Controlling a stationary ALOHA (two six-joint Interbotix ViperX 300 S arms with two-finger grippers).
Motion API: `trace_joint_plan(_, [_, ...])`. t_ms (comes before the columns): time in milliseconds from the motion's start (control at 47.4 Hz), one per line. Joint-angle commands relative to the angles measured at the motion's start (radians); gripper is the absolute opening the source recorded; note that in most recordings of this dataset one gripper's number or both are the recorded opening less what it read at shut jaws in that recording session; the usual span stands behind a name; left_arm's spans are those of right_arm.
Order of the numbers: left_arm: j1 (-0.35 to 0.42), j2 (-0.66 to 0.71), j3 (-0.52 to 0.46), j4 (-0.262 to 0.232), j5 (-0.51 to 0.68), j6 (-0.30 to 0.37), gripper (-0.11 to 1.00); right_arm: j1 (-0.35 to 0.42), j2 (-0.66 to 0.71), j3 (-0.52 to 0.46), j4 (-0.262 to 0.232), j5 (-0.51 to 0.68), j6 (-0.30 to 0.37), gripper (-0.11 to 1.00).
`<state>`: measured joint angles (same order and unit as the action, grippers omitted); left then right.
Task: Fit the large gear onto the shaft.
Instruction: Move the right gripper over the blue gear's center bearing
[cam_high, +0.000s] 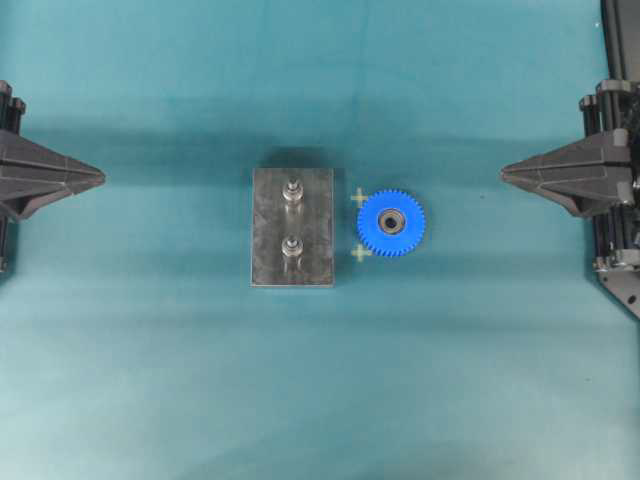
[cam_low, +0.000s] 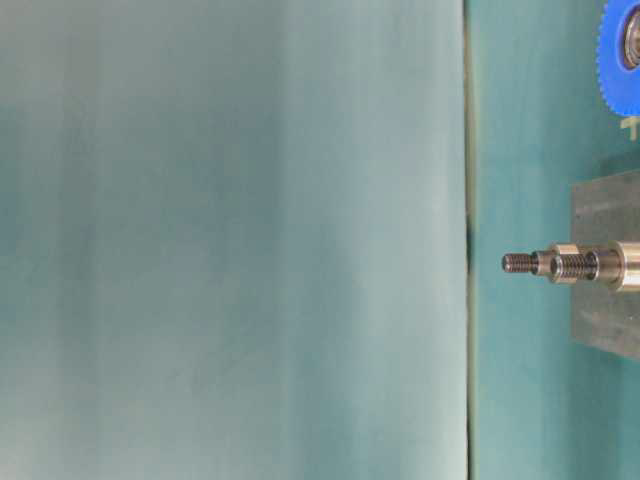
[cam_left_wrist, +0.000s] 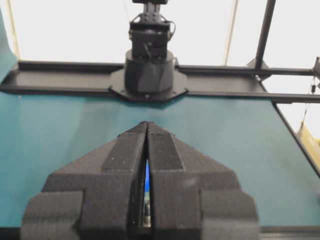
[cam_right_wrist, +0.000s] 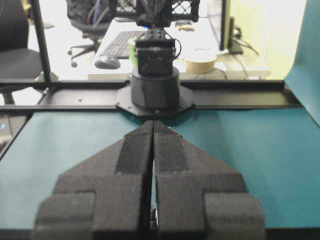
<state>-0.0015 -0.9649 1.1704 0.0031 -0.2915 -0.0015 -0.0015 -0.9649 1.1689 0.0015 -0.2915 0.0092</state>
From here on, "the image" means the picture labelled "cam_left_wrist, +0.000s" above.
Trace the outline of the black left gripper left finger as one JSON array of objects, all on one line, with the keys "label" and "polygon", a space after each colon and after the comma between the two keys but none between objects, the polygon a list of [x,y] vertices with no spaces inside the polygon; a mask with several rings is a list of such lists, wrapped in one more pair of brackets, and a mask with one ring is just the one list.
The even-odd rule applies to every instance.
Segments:
[{"label": "black left gripper left finger", "polygon": [[139,223],[147,122],[51,173],[31,198],[23,240],[127,240]]}]

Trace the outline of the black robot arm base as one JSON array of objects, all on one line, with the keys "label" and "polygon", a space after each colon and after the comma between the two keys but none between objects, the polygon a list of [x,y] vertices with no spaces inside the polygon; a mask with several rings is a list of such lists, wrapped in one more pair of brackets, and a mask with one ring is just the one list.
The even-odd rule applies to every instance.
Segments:
[{"label": "black robot arm base", "polygon": [[166,102],[188,93],[187,76],[176,70],[168,50],[174,36],[173,21],[160,8],[166,0],[141,0],[143,12],[129,23],[132,47],[124,68],[110,75],[109,91],[132,102]]}]

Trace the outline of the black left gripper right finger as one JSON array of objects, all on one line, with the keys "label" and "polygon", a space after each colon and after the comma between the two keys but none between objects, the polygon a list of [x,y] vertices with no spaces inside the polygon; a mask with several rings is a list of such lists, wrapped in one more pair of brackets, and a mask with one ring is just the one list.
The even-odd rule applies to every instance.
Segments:
[{"label": "black left gripper right finger", "polygon": [[258,240],[254,199],[236,173],[153,122],[147,127],[157,240]]}]

